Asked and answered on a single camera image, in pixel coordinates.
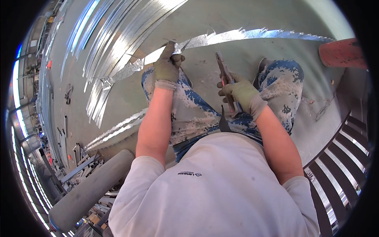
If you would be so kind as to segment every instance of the work glove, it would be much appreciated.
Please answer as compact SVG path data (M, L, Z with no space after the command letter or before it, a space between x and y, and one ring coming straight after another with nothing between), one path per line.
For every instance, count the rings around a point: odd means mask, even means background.
M179 78L179 67L185 60L180 54L174 52L175 43L170 41L166 45L159 59L153 64L155 72L155 87L175 90Z
M217 83L217 87L222 89L218 92L218 95L231 94L234 100L241 104L243 111L251 114L253 121L255 121L267 105L267 101L262 100L259 96L259 91L243 76L232 72L230 75L236 83L226 84L225 86L222 86L222 82Z

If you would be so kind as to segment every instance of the blue digital camo pants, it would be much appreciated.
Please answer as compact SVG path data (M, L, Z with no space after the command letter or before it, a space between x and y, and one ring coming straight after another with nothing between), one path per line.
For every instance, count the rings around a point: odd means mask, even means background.
M268 102L268 106L289 134L300 104L303 80L304 72L293 60L274 61L258 75L261 98ZM142 88L147 104L152 99L154 83L154 67L149 67L142 74ZM179 162L200 138L220 132L220 118L221 114L191 89L188 77L179 69L178 85L174 91L171 109L170 145L176 154L175 161ZM225 118L233 132L244 134L263 145L257 125L250 114L244 112L233 118Z

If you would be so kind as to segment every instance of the forearm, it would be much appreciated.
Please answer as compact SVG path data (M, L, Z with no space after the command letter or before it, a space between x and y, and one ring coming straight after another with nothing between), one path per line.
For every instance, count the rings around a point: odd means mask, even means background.
M268 106L255 123L262 136L267 162L279 183L284 184L295 176L304 176L298 149Z
M171 136L172 90L156 87L149 109L139 127L136 157L148 155L163 167Z

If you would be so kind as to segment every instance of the factory floor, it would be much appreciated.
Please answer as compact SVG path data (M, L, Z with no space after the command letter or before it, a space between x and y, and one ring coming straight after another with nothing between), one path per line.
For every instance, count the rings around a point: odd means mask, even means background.
M147 2L138 6L135 11ZM89 39L78 60L68 56L62 81L61 68L66 52L66 41L79 15L88 1L74 1L70 6L64 23L52 45L54 122L58 128L64 127L67 116L69 138L67 154L74 157L72 149L76 143L87 145L95 138L108 131L116 124L140 112L147 107L146 98L141 87L141 73L116 82L112 87L105 114L99 129L86 114L86 105L91 93L89 85L84 93L86 79L82 77L83 65L89 53L90 45L109 11ZM222 33L244 27L246 30L266 27L286 31L311 33L336 39L353 37L352 30L342 14L335 12L331 1L317 3L308 0L190 0L166 18L142 43L139 54L148 55L166 42L175 39L183 42L206 32ZM216 111L221 112L221 98L217 95L216 83L219 81L219 68L215 51L221 51L231 72L253 80L257 73L259 61L263 57L274 60L296 60L304 70L304 87L302 99L294 122L292 139L295 142L302 162L305 165L330 140L341 124L341 115L335 91L339 85L344 68L326 68L318 56L318 47L322 42L299 39L245 39L224 42L211 46L186 49L186 60L182 68L193 83L193 90L207 101ZM64 94L70 83L74 89L71 104L66 105ZM122 149L135 152L138 126L128 129L109 139L97 148L105 159ZM171 148L168 149L167 162L174 160ZM76 167L74 160L69 160L69 169Z

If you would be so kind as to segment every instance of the gray pipe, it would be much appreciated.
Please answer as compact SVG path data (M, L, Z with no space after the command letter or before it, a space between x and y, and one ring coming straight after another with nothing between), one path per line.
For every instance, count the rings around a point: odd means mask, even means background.
M130 170L134 154L122 150L85 178L49 211L52 229L67 233Z

